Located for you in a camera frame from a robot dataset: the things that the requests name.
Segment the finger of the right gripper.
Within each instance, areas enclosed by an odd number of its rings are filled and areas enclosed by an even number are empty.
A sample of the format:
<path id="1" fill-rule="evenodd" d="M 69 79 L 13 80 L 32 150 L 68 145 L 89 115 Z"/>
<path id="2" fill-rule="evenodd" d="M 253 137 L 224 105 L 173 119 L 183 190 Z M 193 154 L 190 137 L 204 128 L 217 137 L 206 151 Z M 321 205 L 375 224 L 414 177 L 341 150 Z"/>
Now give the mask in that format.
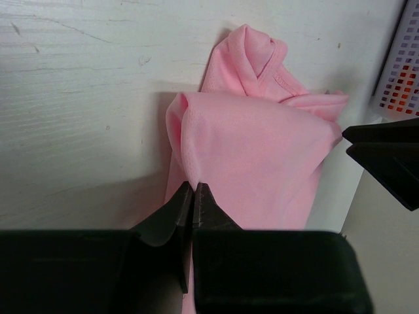
<path id="1" fill-rule="evenodd" d="M 350 126 L 342 132 L 343 138 L 354 143 L 416 143 L 419 118 L 397 122 Z"/>
<path id="2" fill-rule="evenodd" d="M 418 209 L 417 144 L 356 143 L 346 153 L 406 209 Z"/>

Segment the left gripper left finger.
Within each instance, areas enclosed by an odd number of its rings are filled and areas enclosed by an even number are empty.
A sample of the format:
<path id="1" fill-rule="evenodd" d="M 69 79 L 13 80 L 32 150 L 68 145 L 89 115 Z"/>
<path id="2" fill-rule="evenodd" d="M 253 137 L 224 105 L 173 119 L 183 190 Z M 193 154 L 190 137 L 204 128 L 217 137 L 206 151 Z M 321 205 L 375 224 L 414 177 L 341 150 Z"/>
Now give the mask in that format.
<path id="1" fill-rule="evenodd" d="M 194 192 L 127 230 L 2 230 L 2 313 L 143 313 L 189 289 Z"/>

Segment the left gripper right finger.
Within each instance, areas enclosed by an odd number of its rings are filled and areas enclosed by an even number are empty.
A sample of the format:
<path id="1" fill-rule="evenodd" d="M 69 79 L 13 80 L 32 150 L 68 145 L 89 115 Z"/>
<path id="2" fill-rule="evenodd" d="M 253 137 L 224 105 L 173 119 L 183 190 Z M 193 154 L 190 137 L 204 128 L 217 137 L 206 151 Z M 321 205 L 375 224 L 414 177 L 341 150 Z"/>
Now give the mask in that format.
<path id="1" fill-rule="evenodd" d="M 194 198 L 197 313 L 372 313 L 355 251 L 325 231 L 245 230 L 206 184 Z"/>

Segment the pink t shirt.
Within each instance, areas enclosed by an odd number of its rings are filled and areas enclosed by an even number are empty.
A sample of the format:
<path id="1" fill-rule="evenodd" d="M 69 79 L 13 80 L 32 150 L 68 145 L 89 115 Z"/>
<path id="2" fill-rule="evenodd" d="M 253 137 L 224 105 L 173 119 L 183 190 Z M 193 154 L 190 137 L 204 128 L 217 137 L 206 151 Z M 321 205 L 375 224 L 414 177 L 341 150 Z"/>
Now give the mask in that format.
<path id="1" fill-rule="evenodd" d="M 348 96 L 309 92 L 283 66 L 286 54 L 248 25 L 213 49 L 201 90 L 177 94 L 166 111 L 166 199 L 183 182 L 205 183 L 244 229 L 305 227 Z"/>

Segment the orange t shirt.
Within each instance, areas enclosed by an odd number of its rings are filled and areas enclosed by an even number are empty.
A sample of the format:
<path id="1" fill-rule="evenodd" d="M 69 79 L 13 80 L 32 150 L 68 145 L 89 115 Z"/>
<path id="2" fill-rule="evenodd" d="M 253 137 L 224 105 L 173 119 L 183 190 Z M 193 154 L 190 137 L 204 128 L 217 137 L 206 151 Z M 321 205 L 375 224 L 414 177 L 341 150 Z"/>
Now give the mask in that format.
<path id="1" fill-rule="evenodd" d="M 396 64 L 384 80 L 379 107 L 388 114 L 418 118 L 418 66 Z"/>

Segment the white plastic laundry basket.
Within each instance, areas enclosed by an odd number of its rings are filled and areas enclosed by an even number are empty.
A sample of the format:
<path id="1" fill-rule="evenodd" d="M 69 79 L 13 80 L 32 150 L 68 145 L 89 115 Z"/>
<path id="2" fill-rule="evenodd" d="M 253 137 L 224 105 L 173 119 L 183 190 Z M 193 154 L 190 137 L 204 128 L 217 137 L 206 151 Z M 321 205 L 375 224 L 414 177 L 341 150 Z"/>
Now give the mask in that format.
<path id="1" fill-rule="evenodd" d="M 407 1 L 372 101 L 386 120 L 418 117 L 418 38 L 418 1 Z"/>

